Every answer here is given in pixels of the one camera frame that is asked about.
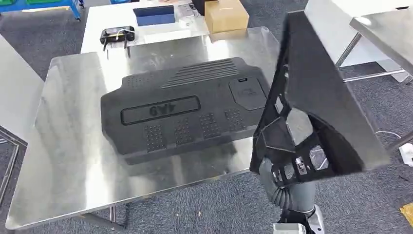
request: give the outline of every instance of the blue box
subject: blue box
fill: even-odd
[[[138,26],[175,23],[175,13],[172,5],[136,8],[133,12],[136,15]]]

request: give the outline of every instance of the carpet floor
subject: carpet floor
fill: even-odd
[[[304,9],[305,0],[242,0],[250,14],[249,27],[266,26],[281,39],[282,21],[289,11]],[[70,10],[3,13],[0,33],[42,77],[46,78],[53,57],[80,52],[85,27]],[[346,77],[382,71],[376,63],[349,67]],[[348,84],[374,127],[405,135],[413,131],[413,86],[400,85],[391,77],[374,78]],[[379,135],[384,145],[395,138]],[[0,163],[8,161],[11,146],[0,146]],[[12,197],[21,152],[13,180],[0,209],[0,233]],[[399,207],[413,202],[412,168],[392,155],[392,164],[368,173],[355,174],[318,183],[317,204],[324,214],[327,233],[413,234]],[[99,211],[108,217],[108,211]],[[280,210],[268,202],[257,176],[245,173],[185,189],[119,205],[119,222],[127,224],[125,233],[272,233],[272,223]],[[69,218],[18,234],[103,234],[107,228]]]

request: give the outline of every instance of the yellow object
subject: yellow object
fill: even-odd
[[[410,226],[413,227],[413,203],[404,205],[400,208],[400,212],[406,217],[407,221],[410,223]]]
[[[246,29],[248,19],[239,0],[205,1],[205,22],[210,33]]]

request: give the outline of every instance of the metal table surface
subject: metal table surface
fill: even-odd
[[[102,134],[100,98],[124,76],[241,57],[269,82],[279,43],[265,27],[54,58],[6,221],[8,229],[107,208],[247,171],[252,138],[137,165]]]
[[[413,74],[413,9],[411,7],[355,17],[350,21],[350,26],[406,72]]]

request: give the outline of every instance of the black device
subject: black device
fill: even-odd
[[[107,28],[100,35],[100,43],[103,45],[103,51],[106,45],[111,42],[124,42],[124,48],[128,41],[135,40],[135,29],[132,26]]]
[[[282,108],[277,109],[277,100]],[[298,144],[291,136],[294,126],[287,123],[293,109],[304,112],[311,128]],[[290,13],[285,20],[277,69],[253,147],[250,169],[259,173],[263,159],[270,159],[277,186],[362,172],[390,162],[303,12]],[[310,158],[315,147],[321,147],[328,159],[323,170]],[[289,166],[290,176],[285,171]]]
[[[195,9],[201,14],[201,16],[205,16],[205,2],[206,1],[217,1],[217,0],[192,0],[192,3]]]
[[[101,98],[102,130],[128,164],[251,137],[268,81],[241,58],[123,78]]]

